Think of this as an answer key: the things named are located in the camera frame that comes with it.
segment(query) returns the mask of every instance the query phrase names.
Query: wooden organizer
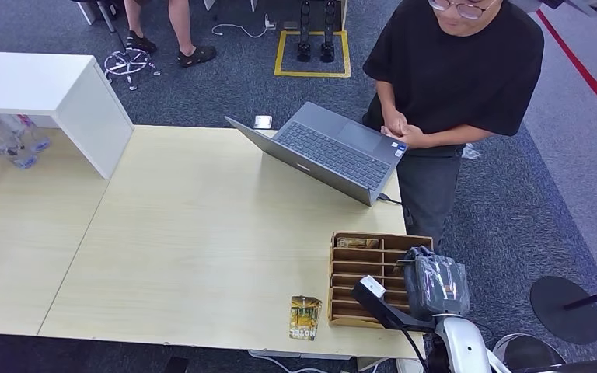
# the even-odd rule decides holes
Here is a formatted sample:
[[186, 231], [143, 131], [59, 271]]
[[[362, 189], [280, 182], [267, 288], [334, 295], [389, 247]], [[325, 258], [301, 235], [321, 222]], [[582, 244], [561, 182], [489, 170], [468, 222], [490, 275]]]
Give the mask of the wooden organizer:
[[[378, 249], [337, 247], [339, 238], [378, 239]], [[432, 248], [429, 237], [415, 235], [381, 235], [360, 232], [335, 232], [330, 244], [330, 285], [328, 320], [330, 325], [383, 328], [351, 296], [354, 285], [368, 274], [384, 288], [384, 300], [401, 311], [408, 311], [403, 275], [394, 274], [395, 263], [411, 246]]]

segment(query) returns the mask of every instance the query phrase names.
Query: person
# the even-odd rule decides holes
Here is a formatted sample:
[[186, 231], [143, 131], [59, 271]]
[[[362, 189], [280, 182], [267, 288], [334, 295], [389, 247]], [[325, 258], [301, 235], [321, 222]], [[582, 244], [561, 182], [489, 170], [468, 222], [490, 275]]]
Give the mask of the person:
[[[145, 0], [124, 0], [124, 8], [129, 22], [127, 48], [132, 47], [150, 54], [156, 52], [156, 45], [143, 33], [141, 28], [141, 4]], [[191, 39], [189, 0], [168, 0], [168, 16], [170, 24], [177, 36], [180, 50], [177, 61], [182, 67], [207, 62], [216, 57], [216, 48], [212, 46], [196, 46]]]
[[543, 34], [506, 0], [404, 0], [363, 71], [363, 124], [408, 145], [397, 166], [407, 234], [441, 245], [465, 143], [512, 136], [541, 73]]

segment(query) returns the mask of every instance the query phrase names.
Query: cable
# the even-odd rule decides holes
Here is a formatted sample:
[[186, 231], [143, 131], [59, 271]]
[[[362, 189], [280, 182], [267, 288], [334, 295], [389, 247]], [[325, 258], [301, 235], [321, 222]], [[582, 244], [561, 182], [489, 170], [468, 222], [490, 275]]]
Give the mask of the cable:
[[476, 322], [476, 321], [472, 321], [472, 323], [488, 330], [488, 332], [491, 334], [491, 338], [489, 338], [488, 340], [484, 340], [485, 343], [488, 343], [490, 340], [493, 340], [495, 338], [495, 333], [493, 333], [493, 330], [491, 328], [489, 328], [488, 326], [485, 326], [483, 323]]
[[399, 202], [398, 200], [394, 200], [394, 199], [388, 197], [388, 195], [385, 194], [385, 193], [379, 194], [379, 199], [380, 200], [384, 200], [385, 202], [390, 202], [390, 203], [393, 203], [393, 204], [401, 205], [401, 202]]
[[220, 25], [216, 25], [214, 27], [211, 28], [211, 33], [213, 33], [214, 35], [219, 35], [219, 36], [223, 36], [223, 33], [217, 33], [214, 30], [216, 30], [219, 27], [222, 26], [228, 26], [228, 27], [238, 27], [241, 30], [243, 30], [244, 33], [246, 33], [246, 35], [248, 35], [249, 37], [252, 37], [253, 39], [257, 39], [258, 37], [261, 37], [262, 35], [264, 35], [265, 33], [267, 33], [268, 28], [266, 27], [266, 25], [264, 26], [264, 31], [262, 31], [262, 33], [260, 35], [251, 35], [248, 31], [246, 31], [245, 28], [243, 28], [243, 26], [240, 25], [234, 25], [232, 23], [221, 23]]
[[401, 328], [401, 331], [402, 331], [403, 335], [406, 337], [406, 339], [408, 340], [408, 343], [410, 343], [413, 350], [415, 351], [417, 358], [420, 359], [420, 364], [422, 364], [422, 370], [424, 371], [424, 373], [429, 373], [429, 368], [427, 368], [427, 362], [424, 361], [424, 358], [420, 354], [420, 350], [417, 349], [417, 346], [415, 345], [413, 338], [411, 338], [410, 335], [408, 335], [408, 331], [406, 330], [406, 328]]
[[276, 360], [274, 360], [274, 359], [272, 359], [270, 357], [261, 356], [261, 355], [255, 355], [252, 352], [250, 352], [250, 350], [248, 351], [248, 355], [250, 355], [252, 357], [255, 357], [256, 359], [268, 360], [268, 361], [276, 364], [278, 367], [282, 368], [287, 373], [301, 373], [302, 371], [315, 371], [316, 373], [328, 373], [326, 371], [321, 371], [321, 370], [316, 369], [316, 368], [303, 368], [303, 369], [299, 369], [297, 371], [290, 371], [289, 369], [285, 368], [285, 366], [283, 364], [278, 363]]

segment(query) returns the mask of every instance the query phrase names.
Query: hand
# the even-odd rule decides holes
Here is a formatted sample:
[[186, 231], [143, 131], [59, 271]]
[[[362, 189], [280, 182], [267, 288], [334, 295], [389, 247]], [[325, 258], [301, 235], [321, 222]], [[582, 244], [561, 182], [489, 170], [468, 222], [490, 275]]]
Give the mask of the hand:
[[383, 110], [382, 114], [385, 127], [387, 127], [393, 134], [400, 136], [402, 134], [401, 127], [408, 125], [406, 117], [395, 108]]
[[382, 134], [402, 141], [404, 144], [408, 145], [408, 148], [421, 149], [431, 147], [429, 135], [424, 134], [419, 127], [416, 127], [412, 124], [403, 124], [400, 130], [402, 134], [398, 136], [386, 126], [381, 127]]

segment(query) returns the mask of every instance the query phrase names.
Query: black t-shirt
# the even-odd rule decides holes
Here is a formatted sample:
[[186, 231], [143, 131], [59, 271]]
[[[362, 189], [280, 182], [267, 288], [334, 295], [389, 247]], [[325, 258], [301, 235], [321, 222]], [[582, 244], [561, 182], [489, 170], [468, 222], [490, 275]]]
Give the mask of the black t-shirt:
[[426, 134], [469, 124], [513, 135], [542, 56], [541, 29], [507, 0], [487, 27], [469, 37], [443, 32], [427, 0], [404, 0], [363, 70], [393, 85], [397, 110]]

